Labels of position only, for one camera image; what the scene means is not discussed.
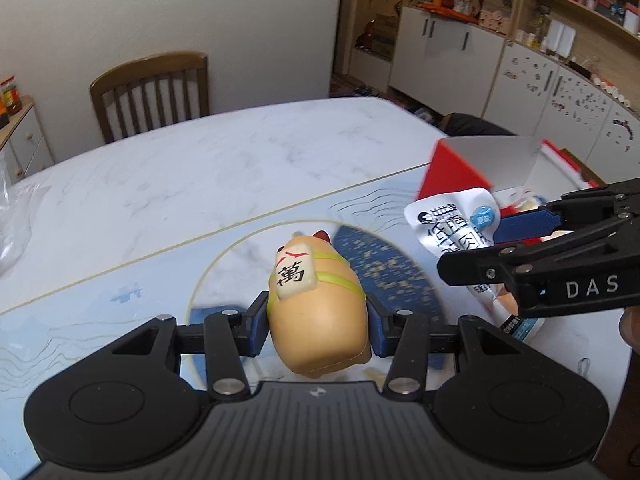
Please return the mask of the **person's right hand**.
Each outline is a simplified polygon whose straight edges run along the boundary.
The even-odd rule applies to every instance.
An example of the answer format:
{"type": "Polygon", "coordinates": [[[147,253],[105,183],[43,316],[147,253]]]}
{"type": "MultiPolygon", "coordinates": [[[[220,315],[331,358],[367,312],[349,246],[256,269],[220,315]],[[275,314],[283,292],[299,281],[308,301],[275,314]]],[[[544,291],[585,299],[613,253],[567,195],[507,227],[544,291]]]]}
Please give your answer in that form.
{"type": "Polygon", "coordinates": [[[635,352],[640,352],[640,308],[627,308],[620,318],[620,336],[635,352]]]}

